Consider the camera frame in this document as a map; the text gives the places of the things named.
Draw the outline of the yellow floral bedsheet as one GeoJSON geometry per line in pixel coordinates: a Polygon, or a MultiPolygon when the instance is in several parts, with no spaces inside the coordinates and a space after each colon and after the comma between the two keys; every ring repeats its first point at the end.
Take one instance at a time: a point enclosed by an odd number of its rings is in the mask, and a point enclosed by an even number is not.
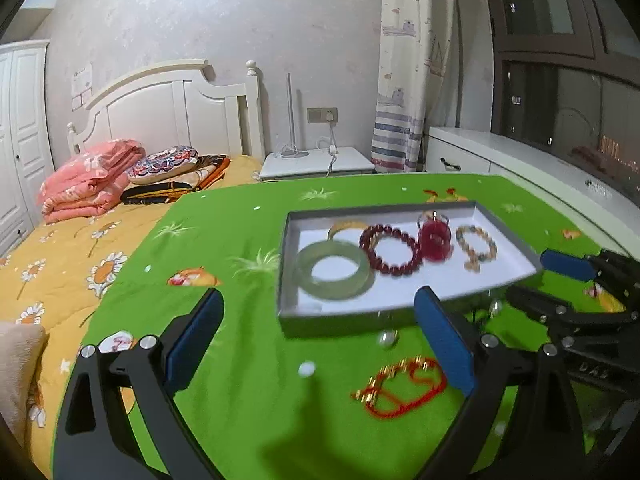
{"type": "Polygon", "coordinates": [[[1,259],[1,322],[46,331],[27,398],[23,448],[46,476],[70,371],[85,336],[107,348],[131,346],[146,330],[162,330],[189,311],[208,286],[227,289],[221,252],[186,239],[222,217],[221,190],[249,184],[259,162],[232,158],[224,177],[200,199],[208,219],[197,226],[168,221],[166,205],[119,205],[95,219],[40,226],[1,259]]]}

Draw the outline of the white nightstand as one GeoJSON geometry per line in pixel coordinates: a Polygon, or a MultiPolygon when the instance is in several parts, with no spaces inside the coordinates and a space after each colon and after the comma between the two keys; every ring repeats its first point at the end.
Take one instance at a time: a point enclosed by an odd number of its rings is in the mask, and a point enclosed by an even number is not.
{"type": "Polygon", "coordinates": [[[281,153],[267,156],[259,177],[263,181],[372,174],[374,165],[352,146],[309,150],[307,155],[285,157],[281,153]]]}

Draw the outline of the black orange blanket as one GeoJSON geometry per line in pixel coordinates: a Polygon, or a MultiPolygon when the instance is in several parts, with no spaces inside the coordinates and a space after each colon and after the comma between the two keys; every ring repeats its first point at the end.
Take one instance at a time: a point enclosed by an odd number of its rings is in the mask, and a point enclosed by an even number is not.
{"type": "Polygon", "coordinates": [[[231,164],[227,155],[202,156],[192,171],[146,185],[129,185],[120,196],[127,205],[154,205],[175,202],[181,196],[204,191],[224,177],[231,164]]]}

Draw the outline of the wall power socket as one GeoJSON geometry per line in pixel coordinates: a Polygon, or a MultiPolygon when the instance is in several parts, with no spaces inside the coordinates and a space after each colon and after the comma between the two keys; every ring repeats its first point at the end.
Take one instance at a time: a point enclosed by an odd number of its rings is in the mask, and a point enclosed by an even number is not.
{"type": "Polygon", "coordinates": [[[336,107],[308,107],[308,124],[335,124],[337,122],[336,107]]]}

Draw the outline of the white bed headboard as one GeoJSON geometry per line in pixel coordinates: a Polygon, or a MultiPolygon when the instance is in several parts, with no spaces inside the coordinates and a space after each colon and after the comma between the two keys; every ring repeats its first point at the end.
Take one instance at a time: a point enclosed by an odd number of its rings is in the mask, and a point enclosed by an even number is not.
{"type": "Polygon", "coordinates": [[[201,154],[264,160],[257,63],[247,61],[245,78],[236,84],[214,84],[212,75],[213,66],[204,58],[186,58],[114,80],[84,106],[84,130],[67,125],[70,154],[108,140],[131,139],[149,153],[187,145],[201,154]]]}

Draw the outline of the white desk lamp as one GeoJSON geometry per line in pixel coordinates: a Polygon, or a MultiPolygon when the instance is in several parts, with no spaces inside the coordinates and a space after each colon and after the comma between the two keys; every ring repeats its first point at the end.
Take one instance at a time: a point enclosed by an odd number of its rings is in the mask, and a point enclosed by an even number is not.
{"type": "Polygon", "coordinates": [[[296,144],[295,120],[293,110],[293,93],[291,73],[285,73],[286,107],[288,108],[288,142],[280,149],[283,158],[303,158],[309,155],[307,150],[299,148],[296,144]]]}

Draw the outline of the white wardrobe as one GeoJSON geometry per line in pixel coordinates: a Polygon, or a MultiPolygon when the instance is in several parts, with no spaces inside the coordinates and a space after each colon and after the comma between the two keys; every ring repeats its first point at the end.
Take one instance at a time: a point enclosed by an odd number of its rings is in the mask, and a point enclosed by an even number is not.
{"type": "Polygon", "coordinates": [[[47,40],[4,44],[0,64],[1,253],[42,220],[37,196],[53,172],[44,95],[47,40]]]}

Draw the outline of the dark framed window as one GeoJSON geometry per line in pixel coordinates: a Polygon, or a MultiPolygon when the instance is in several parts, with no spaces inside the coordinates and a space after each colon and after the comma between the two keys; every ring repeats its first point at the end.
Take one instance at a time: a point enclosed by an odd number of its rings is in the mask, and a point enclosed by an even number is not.
{"type": "Polygon", "coordinates": [[[491,130],[639,200],[639,0],[488,0],[491,130]]]}

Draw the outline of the pale green jade bangle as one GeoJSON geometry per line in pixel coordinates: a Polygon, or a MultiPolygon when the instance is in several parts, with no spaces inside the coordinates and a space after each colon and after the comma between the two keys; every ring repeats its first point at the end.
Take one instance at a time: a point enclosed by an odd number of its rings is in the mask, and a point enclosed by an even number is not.
{"type": "Polygon", "coordinates": [[[366,253],[342,240],[322,240],[305,246],[294,260],[297,286],[321,300],[343,301],[364,294],[374,283],[366,253]]]}

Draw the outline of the red rose pendant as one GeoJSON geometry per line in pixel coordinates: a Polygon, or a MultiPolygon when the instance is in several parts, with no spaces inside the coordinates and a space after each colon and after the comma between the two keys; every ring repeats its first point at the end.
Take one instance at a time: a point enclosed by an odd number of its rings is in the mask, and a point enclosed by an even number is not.
{"type": "Polygon", "coordinates": [[[451,231],[442,220],[427,220],[420,227],[419,246],[422,257],[431,262],[445,261],[451,252],[451,231]]]}

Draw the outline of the grey shallow tray box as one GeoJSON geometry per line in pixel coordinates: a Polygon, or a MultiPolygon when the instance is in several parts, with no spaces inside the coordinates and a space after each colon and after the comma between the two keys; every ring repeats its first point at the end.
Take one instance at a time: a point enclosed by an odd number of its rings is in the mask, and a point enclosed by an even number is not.
{"type": "Polygon", "coordinates": [[[536,280],[540,258],[488,209],[477,202],[401,204],[293,211],[286,217],[281,245],[277,315],[285,336],[337,337],[391,330],[414,322],[413,298],[433,289],[450,310],[469,312],[501,299],[514,284],[536,280]],[[420,253],[416,222],[422,211],[449,218],[451,252],[443,262],[420,253]],[[366,230],[339,232],[333,240],[359,246],[374,283],[361,296],[343,301],[309,296],[295,281],[294,260],[305,246],[327,240],[335,222],[359,220],[366,230]]]}

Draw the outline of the sailboat print curtain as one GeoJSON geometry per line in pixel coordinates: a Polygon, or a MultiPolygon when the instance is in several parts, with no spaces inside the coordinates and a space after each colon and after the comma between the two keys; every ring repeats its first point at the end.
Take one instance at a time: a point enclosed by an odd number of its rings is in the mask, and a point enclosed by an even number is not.
{"type": "Polygon", "coordinates": [[[453,29],[454,0],[382,0],[371,141],[377,172],[422,167],[427,118],[442,91],[453,29]]]}

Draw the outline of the green cartoon cloth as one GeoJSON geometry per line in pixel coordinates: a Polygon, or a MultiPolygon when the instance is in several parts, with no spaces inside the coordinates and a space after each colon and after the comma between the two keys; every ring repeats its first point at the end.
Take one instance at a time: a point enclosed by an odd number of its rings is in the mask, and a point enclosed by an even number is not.
{"type": "Polygon", "coordinates": [[[205,290],[224,322],[190,386],[176,396],[198,442],[229,479],[409,479],[438,445],[463,398],[448,388],[408,414],[380,419],[354,399],[382,367],[430,353],[417,327],[383,348],[372,333],[290,339],[276,299],[292,211],[475,200],[536,250],[594,254],[604,240],[503,177],[375,174],[216,188],[180,198],[132,252],[92,316],[85,340],[120,350],[158,334],[205,290]]]}

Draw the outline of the patterned pillow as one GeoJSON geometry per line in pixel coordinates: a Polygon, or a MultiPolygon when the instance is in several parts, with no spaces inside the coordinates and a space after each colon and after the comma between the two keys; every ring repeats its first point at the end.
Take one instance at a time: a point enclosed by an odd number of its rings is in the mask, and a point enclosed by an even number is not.
{"type": "Polygon", "coordinates": [[[198,151],[192,146],[176,145],[146,155],[127,171],[129,182],[147,185],[191,171],[198,164],[198,151]]]}

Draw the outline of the thin gold bangles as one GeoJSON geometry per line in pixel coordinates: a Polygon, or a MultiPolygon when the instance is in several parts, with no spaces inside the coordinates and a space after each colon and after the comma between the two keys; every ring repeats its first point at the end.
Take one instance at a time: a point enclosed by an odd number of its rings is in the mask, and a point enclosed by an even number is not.
{"type": "Polygon", "coordinates": [[[334,225],[329,228],[328,234],[326,234],[326,238],[328,240],[333,240],[334,236],[339,232],[352,230],[352,229],[364,231],[368,227],[369,226],[367,225],[366,222],[362,222],[359,220],[343,220],[343,221],[335,222],[334,225]]]}

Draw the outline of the folded pink quilt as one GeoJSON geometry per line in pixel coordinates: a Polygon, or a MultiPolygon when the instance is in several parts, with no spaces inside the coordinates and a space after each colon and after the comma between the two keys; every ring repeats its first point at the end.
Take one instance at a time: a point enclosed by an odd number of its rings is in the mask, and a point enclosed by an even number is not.
{"type": "Polygon", "coordinates": [[[144,156],[134,140],[107,141],[76,155],[40,186],[37,204],[44,222],[105,214],[129,185],[127,171],[144,156]]]}

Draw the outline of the white window cabinet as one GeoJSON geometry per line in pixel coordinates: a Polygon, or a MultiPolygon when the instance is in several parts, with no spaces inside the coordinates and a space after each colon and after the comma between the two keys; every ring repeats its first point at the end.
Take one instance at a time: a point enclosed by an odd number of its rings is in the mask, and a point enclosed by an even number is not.
{"type": "Polygon", "coordinates": [[[490,132],[432,127],[426,169],[503,176],[562,212],[600,246],[639,257],[639,208],[584,170],[538,148],[490,132]]]}

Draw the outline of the wall paper notices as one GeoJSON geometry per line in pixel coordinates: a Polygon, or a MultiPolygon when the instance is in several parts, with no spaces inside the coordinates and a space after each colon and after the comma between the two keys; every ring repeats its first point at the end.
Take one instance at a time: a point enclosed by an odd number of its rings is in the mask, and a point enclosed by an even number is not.
{"type": "Polygon", "coordinates": [[[92,98],[93,70],[92,63],[88,63],[80,70],[73,72],[70,95],[72,96],[72,111],[80,110],[92,98]]]}

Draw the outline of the white pearl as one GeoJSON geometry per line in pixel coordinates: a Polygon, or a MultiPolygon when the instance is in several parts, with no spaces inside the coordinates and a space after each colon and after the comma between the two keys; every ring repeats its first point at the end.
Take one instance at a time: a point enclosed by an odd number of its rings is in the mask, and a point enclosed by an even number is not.
{"type": "Polygon", "coordinates": [[[398,343],[399,333],[397,330],[382,330],[376,338],[378,345],[384,350],[394,348],[398,343]]]}
{"type": "Polygon", "coordinates": [[[503,309],[503,306],[502,306],[502,301],[500,299],[492,300],[488,308],[489,316],[491,318],[495,318],[501,313],[502,309],[503,309]]]}

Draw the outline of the beige plush cushion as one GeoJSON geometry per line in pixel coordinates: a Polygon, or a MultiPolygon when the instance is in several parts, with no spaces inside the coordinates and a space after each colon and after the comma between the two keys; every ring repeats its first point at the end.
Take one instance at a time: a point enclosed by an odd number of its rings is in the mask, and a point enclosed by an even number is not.
{"type": "Polygon", "coordinates": [[[1,415],[19,445],[25,443],[27,398],[46,331],[39,324],[1,322],[1,415]]]}

